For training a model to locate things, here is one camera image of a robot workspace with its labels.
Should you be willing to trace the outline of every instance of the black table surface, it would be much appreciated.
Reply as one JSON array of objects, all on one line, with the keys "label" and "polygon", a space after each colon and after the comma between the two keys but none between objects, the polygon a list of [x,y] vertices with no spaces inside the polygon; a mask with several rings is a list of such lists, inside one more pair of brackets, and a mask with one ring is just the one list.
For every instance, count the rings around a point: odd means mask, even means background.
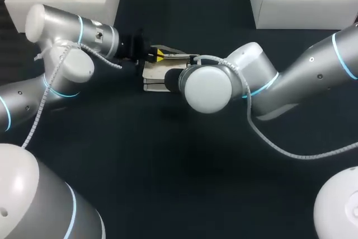
[{"label": "black table surface", "polygon": [[[219,57],[255,41],[278,71],[334,33],[256,30],[249,0],[121,0],[115,26],[143,27],[153,44]],[[358,164],[358,150],[291,160],[250,129],[243,102],[199,114],[180,95],[144,92],[134,68],[125,68],[107,70],[66,109],[47,111],[28,147],[98,209],[108,239],[317,238],[315,198],[331,176]],[[257,124],[296,154],[351,144],[357,90],[347,83]],[[31,124],[1,142],[21,145]]]}]

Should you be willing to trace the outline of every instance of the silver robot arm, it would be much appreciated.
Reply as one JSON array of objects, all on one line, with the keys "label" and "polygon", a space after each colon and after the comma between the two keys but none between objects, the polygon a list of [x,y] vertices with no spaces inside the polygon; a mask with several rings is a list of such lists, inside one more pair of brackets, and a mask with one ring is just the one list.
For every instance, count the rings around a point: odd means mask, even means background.
[{"label": "silver robot arm", "polygon": [[[240,47],[225,60],[245,77],[254,115],[270,120],[305,98],[358,79],[357,40],[358,28],[353,25],[311,46],[282,73],[257,43]],[[238,76],[221,64],[189,66],[181,72],[178,87],[189,105],[202,113],[214,113],[232,99],[247,97]]]},{"label": "silver robot arm", "polygon": [[[65,47],[61,42],[83,44],[111,59],[125,54],[118,31],[80,16],[45,5],[34,5],[26,19],[26,37],[37,43],[44,58],[45,73],[37,78],[0,87],[0,132],[33,117]],[[66,56],[48,94],[46,107],[55,107],[76,97],[90,80],[95,67],[91,57],[73,48]]]}]

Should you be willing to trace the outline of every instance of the white spiral cable wrap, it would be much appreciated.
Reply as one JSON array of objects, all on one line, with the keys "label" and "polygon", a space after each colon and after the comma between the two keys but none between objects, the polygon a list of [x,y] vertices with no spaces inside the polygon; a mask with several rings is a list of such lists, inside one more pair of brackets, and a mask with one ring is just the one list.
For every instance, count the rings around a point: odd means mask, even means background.
[{"label": "white spiral cable wrap", "polygon": [[34,132],[37,128],[37,125],[39,124],[39,121],[40,121],[40,117],[41,117],[41,114],[43,113],[43,110],[44,110],[44,106],[45,106],[45,103],[46,103],[46,100],[47,100],[47,97],[48,97],[48,94],[49,94],[49,91],[51,89],[51,86],[52,86],[52,83],[54,82],[55,80],[55,77],[57,75],[57,72],[58,70],[60,70],[60,67],[63,63],[63,61],[65,61],[69,51],[71,50],[72,46],[74,46],[74,43],[69,43],[67,41],[63,41],[64,43],[60,46],[65,46],[65,51],[63,52],[63,54],[60,56],[60,61],[58,62],[58,64],[56,65],[55,69],[54,69],[54,72],[52,73],[51,75],[51,78],[50,78],[50,81],[49,81],[49,85],[48,87],[46,88],[45,92],[44,92],[44,95],[41,99],[41,102],[40,102],[40,106],[39,106],[39,109],[37,111],[37,114],[36,114],[36,118],[34,120],[34,123],[31,127],[31,130],[29,132],[29,134],[27,135],[27,138],[25,139],[25,142],[22,144],[22,148],[26,148],[27,145],[29,144],[32,136],[34,135]]},{"label": "white spiral cable wrap", "polygon": [[122,69],[121,65],[118,64],[114,64],[111,63],[110,61],[108,61],[106,58],[104,58],[101,54],[99,54],[98,52],[96,52],[95,50],[91,49],[90,47],[84,45],[84,44],[79,44],[79,46],[88,51],[89,53],[93,54],[94,56],[96,56],[99,60],[102,60],[103,62],[105,62],[106,64],[108,64],[109,66],[116,68],[116,69]]},{"label": "white spiral cable wrap", "polygon": [[[39,106],[39,109],[37,111],[37,114],[36,114],[36,117],[35,117],[35,120],[34,120],[34,123],[31,127],[31,130],[29,132],[29,134],[27,135],[27,138],[25,139],[25,142],[23,143],[22,145],[22,148],[26,148],[27,145],[29,144],[32,136],[34,135],[34,132],[37,128],[37,125],[39,124],[39,121],[40,121],[40,117],[41,117],[41,114],[43,113],[43,110],[44,110],[44,106],[45,106],[45,103],[46,103],[46,100],[47,100],[47,97],[48,97],[48,94],[49,94],[49,91],[52,87],[52,83],[54,82],[55,80],[55,77],[58,73],[58,70],[60,70],[60,67],[62,65],[62,63],[65,61],[69,51],[71,50],[72,47],[76,47],[76,48],[82,48],[86,51],[88,51],[89,53],[93,54],[94,56],[96,56],[98,59],[102,60],[103,62],[105,62],[106,64],[108,64],[109,66],[113,67],[113,68],[116,68],[116,69],[122,69],[122,66],[118,65],[118,64],[114,64],[114,63],[111,63],[110,61],[108,61],[106,58],[104,58],[101,54],[99,54],[98,52],[92,50],[90,47],[84,45],[84,44],[78,44],[78,43],[73,43],[71,41],[63,41],[63,40],[60,40],[60,41],[57,41],[54,45],[56,46],[64,46],[65,47],[65,51],[63,52],[63,54],[60,56],[60,61],[59,63],[57,64],[57,66],[55,67],[54,69],[54,72],[52,73],[51,75],[51,79],[49,81],[49,85],[48,87],[46,88],[45,92],[44,92],[44,95],[41,99],[41,102],[40,102],[40,106]],[[39,59],[39,58],[42,58],[43,55],[49,50],[51,49],[51,47],[48,47],[46,48],[41,54],[37,55],[35,57],[35,60]]]},{"label": "white spiral cable wrap", "polygon": [[246,81],[246,79],[244,78],[242,72],[240,69],[238,69],[236,66],[234,66],[232,63],[229,63],[228,61],[226,61],[225,59],[219,58],[219,57],[215,57],[215,56],[211,56],[211,55],[201,55],[198,57],[195,57],[194,60],[201,60],[201,59],[207,59],[207,60],[214,60],[220,64],[226,65],[227,67],[229,67],[241,80],[241,83],[243,85],[243,88],[246,89],[246,95],[247,95],[247,121],[249,123],[249,125],[251,126],[251,128],[255,131],[255,133],[258,134],[258,136],[265,141],[270,147],[272,147],[273,149],[277,150],[278,152],[280,152],[283,155],[286,155],[290,158],[293,159],[297,159],[297,160],[317,160],[317,159],[321,159],[321,158],[326,158],[329,156],[334,156],[343,152],[347,152],[350,151],[351,149],[357,148],[358,147],[358,142],[353,143],[349,146],[345,146],[343,148],[339,148],[335,151],[330,151],[327,153],[322,153],[322,154],[316,154],[316,155],[297,155],[297,154],[292,154],[290,152],[287,152],[285,150],[283,150],[282,148],[280,148],[279,146],[277,146],[276,144],[274,144],[272,141],[270,141],[264,134],[262,134],[260,132],[260,130],[255,126],[255,124],[252,121],[251,118],[251,108],[252,108],[252,99],[251,99],[251,91],[250,91],[250,87]]}]

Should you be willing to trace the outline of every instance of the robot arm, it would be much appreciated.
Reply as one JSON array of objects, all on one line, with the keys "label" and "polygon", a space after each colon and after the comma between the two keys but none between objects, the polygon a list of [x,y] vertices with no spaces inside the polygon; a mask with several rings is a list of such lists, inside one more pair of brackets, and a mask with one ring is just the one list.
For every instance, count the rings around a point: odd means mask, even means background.
[{"label": "robot arm", "polygon": [[[357,39],[358,29],[353,25],[311,46],[282,73],[277,72],[257,43],[240,47],[225,60],[245,77],[254,115],[270,120],[305,98],[357,79]],[[167,74],[167,81],[173,79],[174,73]],[[189,105],[202,113],[214,113],[232,99],[247,98],[241,80],[230,68],[222,64],[202,65],[200,61],[180,73],[178,89]]]},{"label": "robot arm", "polygon": [[[41,4],[30,9],[25,31],[28,40],[37,43],[42,51],[45,73],[0,87],[0,132],[36,114],[66,43],[81,44],[81,48],[107,59],[137,57],[131,36],[120,36],[112,26]],[[51,84],[46,107],[59,106],[76,97],[94,71],[91,57],[73,46]]]}]

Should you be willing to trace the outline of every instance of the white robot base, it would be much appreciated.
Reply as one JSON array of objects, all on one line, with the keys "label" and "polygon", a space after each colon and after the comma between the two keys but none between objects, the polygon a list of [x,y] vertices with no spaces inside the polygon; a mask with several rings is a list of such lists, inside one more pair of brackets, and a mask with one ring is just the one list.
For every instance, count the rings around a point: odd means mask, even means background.
[{"label": "white robot base", "polygon": [[101,216],[30,152],[0,144],[0,239],[105,239]]},{"label": "white robot base", "polygon": [[358,238],[358,167],[336,174],[321,188],[314,224],[320,239]]}]

